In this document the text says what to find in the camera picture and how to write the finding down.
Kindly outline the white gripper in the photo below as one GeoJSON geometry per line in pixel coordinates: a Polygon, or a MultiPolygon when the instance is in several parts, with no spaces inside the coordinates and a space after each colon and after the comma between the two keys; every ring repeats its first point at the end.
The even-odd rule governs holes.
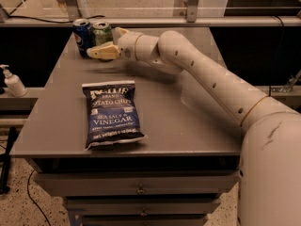
{"type": "Polygon", "coordinates": [[[101,60],[111,60],[120,57],[127,60],[137,60],[135,46],[142,36],[140,32],[133,32],[122,27],[112,29],[113,42],[118,42],[118,46],[112,41],[102,45],[97,45],[87,49],[87,55],[91,58],[101,60]]]}

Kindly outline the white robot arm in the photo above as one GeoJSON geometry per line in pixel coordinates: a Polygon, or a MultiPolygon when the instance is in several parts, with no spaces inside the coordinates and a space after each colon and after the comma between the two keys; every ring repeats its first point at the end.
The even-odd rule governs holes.
{"type": "Polygon", "coordinates": [[[164,73],[187,71],[242,127],[237,225],[301,226],[301,114],[202,54],[179,32],[115,32],[117,42],[87,54],[144,61],[164,73]]]}

